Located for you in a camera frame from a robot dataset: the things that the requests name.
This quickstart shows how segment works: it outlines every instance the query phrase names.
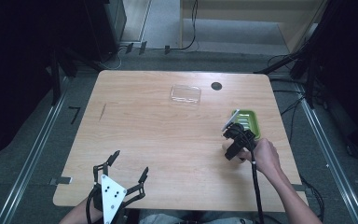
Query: green container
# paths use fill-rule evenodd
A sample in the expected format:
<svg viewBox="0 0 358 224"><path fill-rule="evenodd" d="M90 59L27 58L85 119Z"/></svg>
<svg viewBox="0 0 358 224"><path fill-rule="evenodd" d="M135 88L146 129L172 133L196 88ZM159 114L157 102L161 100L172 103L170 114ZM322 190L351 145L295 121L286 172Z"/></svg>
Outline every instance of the green container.
<svg viewBox="0 0 358 224"><path fill-rule="evenodd" d="M234 123L239 123L245 130L250 129L255 134L255 139L260 138L260 130L258 128L257 117L253 110L240 109Z"/></svg>

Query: person's arm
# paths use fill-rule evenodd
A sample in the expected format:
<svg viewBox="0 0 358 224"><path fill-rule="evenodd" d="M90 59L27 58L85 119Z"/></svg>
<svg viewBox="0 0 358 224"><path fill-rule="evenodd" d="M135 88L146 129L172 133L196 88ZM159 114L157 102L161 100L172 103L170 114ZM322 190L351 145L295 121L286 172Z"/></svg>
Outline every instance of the person's arm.
<svg viewBox="0 0 358 224"><path fill-rule="evenodd" d="M86 217L86 203L87 198L66 214L66 216L60 221L60 224L88 224ZM89 204L89 216L92 223L103 217L103 212L94 207L93 200L91 200L91 203Z"/></svg>
<svg viewBox="0 0 358 224"><path fill-rule="evenodd" d="M298 196L286 174L281 168L279 155L275 146L267 139L260 139L257 142L255 151L257 170L260 171L277 190L289 223L322 223L319 218L310 210L304 201ZM251 153L242 151L238 157L251 161Z"/></svg>

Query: gray floor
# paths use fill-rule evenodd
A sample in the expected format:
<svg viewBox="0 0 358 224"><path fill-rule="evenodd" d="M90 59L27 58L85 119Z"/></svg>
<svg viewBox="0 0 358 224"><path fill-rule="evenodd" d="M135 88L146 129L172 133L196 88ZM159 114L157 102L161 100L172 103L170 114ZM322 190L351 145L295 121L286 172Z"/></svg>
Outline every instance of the gray floor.
<svg viewBox="0 0 358 224"><path fill-rule="evenodd" d="M154 37L151 36L149 29L145 30L144 40L147 40L148 47L154 46ZM166 32L164 40L159 39L155 42L156 46L174 45L174 38L177 35L173 32ZM147 49L144 54L139 54L138 49L126 54L122 51L119 58L112 59L104 65L118 68L120 70L163 70L163 71L216 71L230 73L249 73L263 69L267 66L269 59L274 55L285 54L284 50L265 49L260 46L258 52L224 52L219 53L218 49L199 48L197 52L171 51L165 55L163 50ZM14 205L15 213L8 220L11 223L58 223L58 221L71 209L70 207L57 207L52 203L52 197L56 189L55 186L48 184L52 177L60 176L71 145L76 136L76 131L80 124L82 115L85 111L90 93L98 74L87 66L78 64L79 73L77 77L70 78L62 108L52 126L46 144L43 146L40 156L35 160L35 168L29 183L19 203ZM271 76L287 75L288 69L283 67L279 73ZM281 111L294 103L298 96L292 92L294 84L282 81L272 81L271 85L275 90L275 96ZM52 94L49 93L40 102L35 112L23 124L13 142L0 152L0 212L3 209L7 197L17 180L23 164L39 131L51 109L50 103ZM75 111L69 106L81 107L80 114L71 124ZM320 105L316 105L314 110L322 123L327 138L338 157L340 164L350 181L358 197L358 159L349 156L346 146L342 141L334 121L328 112ZM294 119L292 120L293 110L282 116L286 133L291 138L291 146L295 156L298 171L317 189L324 198L325 211L324 223L353 223L348 208L342 198L337 183L332 176L332 170L327 166L322 149L315 137L315 134L306 117L304 109L299 105L296 108ZM319 214L319 207L312 195L308 197L311 209ZM287 223L284 214L270 214L282 223Z"/></svg>

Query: wooden table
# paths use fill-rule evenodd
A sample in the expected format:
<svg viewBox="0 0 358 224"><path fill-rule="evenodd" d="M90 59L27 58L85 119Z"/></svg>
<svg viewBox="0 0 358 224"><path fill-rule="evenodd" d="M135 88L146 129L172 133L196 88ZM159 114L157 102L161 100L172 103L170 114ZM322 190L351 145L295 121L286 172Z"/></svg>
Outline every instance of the wooden table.
<svg viewBox="0 0 358 224"><path fill-rule="evenodd" d="M192 18L194 1L181 0L180 2L180 47L183 43L183 20ZM198 2L197 19L277 22L291 53L303 45L312 24L319 22L327 4L327 0L199 0Z"/></svg>
<svg viewBox="0 0 358 224"><path fill-rule="evenodd" d="M175 84L201 88L200 103L172 101ZM221 128L236 108L254 110L261 137L273 142L290 181L300 184L267 76L102 71L62 173L73 182L57 187L54 203L80 203L91 190L92 167L120 150L109 176L123 187L137 184L149 167L146 196L132 208L256 211L250 163L228 161L222 149ZM260 173L258 179L264 211L282 212L274 188Z"/></svg>

